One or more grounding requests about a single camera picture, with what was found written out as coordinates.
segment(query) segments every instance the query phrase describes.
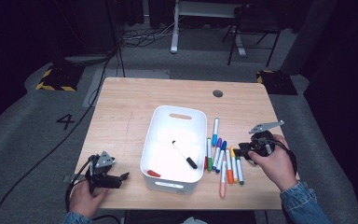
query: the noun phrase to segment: dark curtain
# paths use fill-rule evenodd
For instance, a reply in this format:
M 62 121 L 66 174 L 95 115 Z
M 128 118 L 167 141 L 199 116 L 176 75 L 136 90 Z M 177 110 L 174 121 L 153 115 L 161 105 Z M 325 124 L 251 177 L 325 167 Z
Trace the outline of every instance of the dark curtain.
M 260 0 L 268 6 L 281 27 L 299 32 L 313 0 Z
M 70 19 L 69 2 L 57 2 Z M 0 115 L 26 93 L 26 78 L 53 62 L 52 55 L 63 57 L 84 52 L 53 1 L 38 1 L 36 5 L 51 24 L 44 23 L 47 17 L 43 18 L 34 5 L 27 3 L 31 1 L 0 0 Z
M 175 0 L 148 0 L 150 26 L 158 29 L 161 23 L 171 25 L 173 23 L 173 11 Z
M 129 26 L 136 23 L 144 23 L 144 8 L 142 0 L 117 0 L 117 8 L 120 10 L 119 19 L 127 22 Z
M 301 74 L 310 80 L 310 109 L 358 200 L 358 1 L 338 1 Z

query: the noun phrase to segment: green marker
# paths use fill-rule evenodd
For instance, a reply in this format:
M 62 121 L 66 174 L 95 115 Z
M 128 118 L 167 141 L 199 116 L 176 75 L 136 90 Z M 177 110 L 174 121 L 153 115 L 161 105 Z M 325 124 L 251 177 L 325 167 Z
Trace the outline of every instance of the green marker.
M 243 180 L 241 157 L 236 156 L 235 160 L 237 161 L 238 179 L 240 180 L 240 184 L 243 185 L 245 183 L 245 181 Z
M 208 171 L 212 171 L 212 165 L 213 165 L 213 161 L 212 161 L 212 140 L 211 138 L 207 138 L 206 139 L 206 145 L 207 145 L 207 156 L 208 156 Z

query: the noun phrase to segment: person's right hand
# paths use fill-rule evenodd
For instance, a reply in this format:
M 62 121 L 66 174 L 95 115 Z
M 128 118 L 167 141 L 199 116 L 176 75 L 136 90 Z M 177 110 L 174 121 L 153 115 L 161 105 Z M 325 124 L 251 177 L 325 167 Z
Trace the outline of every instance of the person's right hand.
M 288 148 L 286 140 L 281 135 L 274 134 L 274 138 Z M 261 166 L 264 173 L 277 185 L 281 192 L 297 184 L 295 171 L 293 170 L 289 155 L 281 147 L 275 145 L 274 151 L 267 157 L 262 157 L 253 151 L 249 151 L 248 155 Z
M 89 181 L 84 180 L 75 185 L 69 203 L 69 211 L 91 218 L 97 212 L 109 189 L 102 189 L 97 196 L 92 196 Z

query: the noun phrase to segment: red marker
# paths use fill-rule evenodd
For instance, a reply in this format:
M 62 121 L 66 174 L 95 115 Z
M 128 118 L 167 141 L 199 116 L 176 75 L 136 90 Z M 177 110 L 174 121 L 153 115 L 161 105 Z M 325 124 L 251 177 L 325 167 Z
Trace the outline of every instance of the red marker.
M 147 171 L 147 174 L 148 175 L 151 175 L 151 176 L 154 176 L 154 177 L 160 177 L 161 175 L 159 175 L 158 173 L 152 171 L 152 170 L 148 170 Z
M 208 156 L 205 156 L 204 170 L 208 167 Z

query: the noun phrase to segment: person's left hand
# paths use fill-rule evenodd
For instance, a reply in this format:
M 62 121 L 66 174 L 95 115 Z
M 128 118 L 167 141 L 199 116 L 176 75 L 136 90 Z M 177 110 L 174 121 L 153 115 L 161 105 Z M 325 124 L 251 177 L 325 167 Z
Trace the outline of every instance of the person's left hand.
M 69 211 L 76 212 L 85 217 L 93 217 L 108 191 L 109 189 L 102 189 L 102 191 L 94 197 L 90 193 L 88 180 L 78 183 L 72 190 L 69 199 Z

